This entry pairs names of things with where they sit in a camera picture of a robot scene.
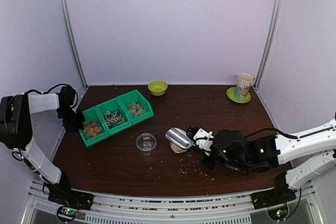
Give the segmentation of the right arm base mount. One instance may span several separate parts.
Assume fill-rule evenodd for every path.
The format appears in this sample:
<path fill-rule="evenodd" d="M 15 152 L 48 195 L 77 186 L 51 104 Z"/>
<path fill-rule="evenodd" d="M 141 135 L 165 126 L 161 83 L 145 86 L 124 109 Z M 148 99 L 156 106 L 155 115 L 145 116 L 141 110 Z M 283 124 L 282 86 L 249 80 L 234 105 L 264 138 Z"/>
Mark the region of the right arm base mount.
<path fill-rule="evenodd" d="M 251 194 L 254 209 L 267 209 L 268 217 L 273 221 L 283 221 L 289 217 L 288 202 L 296 199 L 296 192 L 291 189 L 270 189 Z"/>

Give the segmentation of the green three-compartment candy bin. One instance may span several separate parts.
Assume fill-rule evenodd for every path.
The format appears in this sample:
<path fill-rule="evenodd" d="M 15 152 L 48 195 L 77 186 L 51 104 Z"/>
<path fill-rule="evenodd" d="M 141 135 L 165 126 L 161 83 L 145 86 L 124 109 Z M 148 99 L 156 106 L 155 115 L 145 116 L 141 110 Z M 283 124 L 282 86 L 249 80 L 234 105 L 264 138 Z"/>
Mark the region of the green three-compartment candy bin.
<path fill-rule="evenodd" d="M 117 96 L 83 111 L 79 134 L 86 147 L 154 117 L 147 99 L 137 90 Z"/>

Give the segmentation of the metal scoop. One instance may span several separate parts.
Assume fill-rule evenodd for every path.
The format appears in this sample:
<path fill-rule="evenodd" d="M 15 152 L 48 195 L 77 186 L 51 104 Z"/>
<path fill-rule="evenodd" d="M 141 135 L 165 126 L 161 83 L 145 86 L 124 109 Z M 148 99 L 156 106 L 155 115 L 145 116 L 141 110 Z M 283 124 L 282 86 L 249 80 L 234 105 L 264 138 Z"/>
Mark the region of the metal scoop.
<path fill-rule="evenodd" d="M 186 135 L 186 132 L 178 127 L 170 128 L 166 132 L 165 137 L 171 143 L 184 150 L 187 150 L 194 145 L 193 141 Z"/>

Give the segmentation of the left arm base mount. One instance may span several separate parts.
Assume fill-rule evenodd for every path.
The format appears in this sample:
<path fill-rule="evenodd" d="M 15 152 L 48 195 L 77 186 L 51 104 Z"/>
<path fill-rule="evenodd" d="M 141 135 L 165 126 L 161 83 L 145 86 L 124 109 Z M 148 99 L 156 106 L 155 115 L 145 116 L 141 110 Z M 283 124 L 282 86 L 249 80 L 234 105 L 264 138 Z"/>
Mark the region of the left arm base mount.
<path fill-rule="evenodd" d="M 48 194 L 48 200 L 59 204 L 56 210 L 56 217 L 61 222 L 74 221 L 80 210 L 90 210 L 94 195 L 81 191 L 72 190 L 70 194 L 52 190 Z"/>

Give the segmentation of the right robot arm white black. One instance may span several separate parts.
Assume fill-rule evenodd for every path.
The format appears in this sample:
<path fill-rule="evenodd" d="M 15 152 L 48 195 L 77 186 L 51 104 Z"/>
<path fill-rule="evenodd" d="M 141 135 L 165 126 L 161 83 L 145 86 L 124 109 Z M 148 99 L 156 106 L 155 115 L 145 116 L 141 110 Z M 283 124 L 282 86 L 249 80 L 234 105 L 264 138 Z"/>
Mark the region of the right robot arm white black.
<path fill-rule="evenodd" d="M 188 140 L 203 155 L 202 162 L 209 169 L 216 164 L 244 176 L 263 173 L 296 158 L 311 158 L 297 168 L 276 178 L 276 187 L 269 192 L 272 203 L 279 204 L 289 196 L 289 190 L 298 190 L 307 181 L 335 164 L 335 120 L 310 130 L 277 135 L 248 141 L 238 130 L 219 130 L 216 134 L 191 126 Z"/>

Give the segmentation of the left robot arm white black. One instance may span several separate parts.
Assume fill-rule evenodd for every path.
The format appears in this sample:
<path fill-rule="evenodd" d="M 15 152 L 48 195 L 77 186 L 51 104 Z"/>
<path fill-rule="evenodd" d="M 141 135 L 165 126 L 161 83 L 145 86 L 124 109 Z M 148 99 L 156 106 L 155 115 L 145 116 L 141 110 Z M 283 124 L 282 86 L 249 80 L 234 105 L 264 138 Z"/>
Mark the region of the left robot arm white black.
<path fill-rule="evenodd" d="M 33 173 L 52 185 L 66 182 L 66 175 L 40 149 L 33 135 L 34 114 L 55 111 L 66 131 L 77 131 L 85 120 L 75 110 L 77 95 L 64 89 L 58 93 L 28 94 L 1 98 L 1 143 L 16 152 Z"/>

